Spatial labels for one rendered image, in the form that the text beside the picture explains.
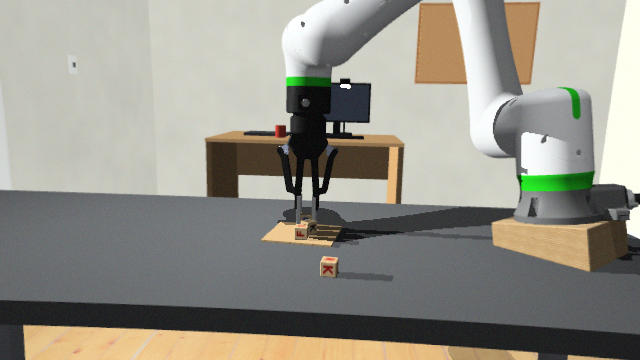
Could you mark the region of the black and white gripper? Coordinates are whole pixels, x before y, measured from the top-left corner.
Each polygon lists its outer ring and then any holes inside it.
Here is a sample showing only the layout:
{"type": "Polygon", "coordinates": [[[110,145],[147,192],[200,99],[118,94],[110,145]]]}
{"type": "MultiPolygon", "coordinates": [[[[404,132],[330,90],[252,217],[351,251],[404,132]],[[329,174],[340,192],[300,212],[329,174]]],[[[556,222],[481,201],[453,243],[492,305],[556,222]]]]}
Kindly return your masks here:
{"type": "Polygon", "coordinates": [[[328,144],[326,138],[326,118],[323,117],[290,117],[290,137],[288,143],[277,148],[281,158],[286,191],[295,196],[296,224],[300,224],[302,213],[302,180],[304,160],[311,160],[312,170],[312,220],[317,221],[319,208],[319,196],[328,190],[333,161],[338,153],[338,148],[328,144]],[[298,135],[297,135],[298,134],[298,135]],[[289,148],[297,157],[296,180],[293,186],[289,148]],[[327,149],[328,160],[326,164],[322,187],[319,188],[318,158],[327,149]]]}

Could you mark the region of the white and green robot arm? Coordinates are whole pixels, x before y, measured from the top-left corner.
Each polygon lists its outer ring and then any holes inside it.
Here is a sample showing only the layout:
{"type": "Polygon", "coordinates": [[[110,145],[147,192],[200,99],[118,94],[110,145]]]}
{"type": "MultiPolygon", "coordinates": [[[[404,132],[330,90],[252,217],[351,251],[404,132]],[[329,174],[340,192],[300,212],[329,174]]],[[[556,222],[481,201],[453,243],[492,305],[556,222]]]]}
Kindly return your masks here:
{"type": "MultiPolygon", "coordinates": [[[[331,113],[332,68],[324,67],[347,62],[420,1],[325,0],[294,18],[282,38],[286,112],[297,117],[331,113]]],[[[614,183],[593,184],[588,92],[556,87],[523,94],[504,0],[453,4],[466,67],[471,138],[489,157],[516,159],[520,199],[514,220],[537,225],[630,220],[640,193],[614,183]]]]}

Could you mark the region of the tan flat mat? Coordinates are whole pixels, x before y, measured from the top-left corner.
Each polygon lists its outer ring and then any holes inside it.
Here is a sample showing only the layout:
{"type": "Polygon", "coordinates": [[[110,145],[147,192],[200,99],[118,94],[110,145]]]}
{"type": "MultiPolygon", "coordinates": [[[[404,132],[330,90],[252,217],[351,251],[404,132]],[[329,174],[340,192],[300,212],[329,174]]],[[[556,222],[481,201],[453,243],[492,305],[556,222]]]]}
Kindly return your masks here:
{"type": "Polygon", "coordinates": [[[261,239],[261,242],[332,247],[342,229],[342,226],[317,224],[317,233],[308,235],[307,240],[295,240],[295,226],[296,223],[293,222],[280,222],[261,239]]]}

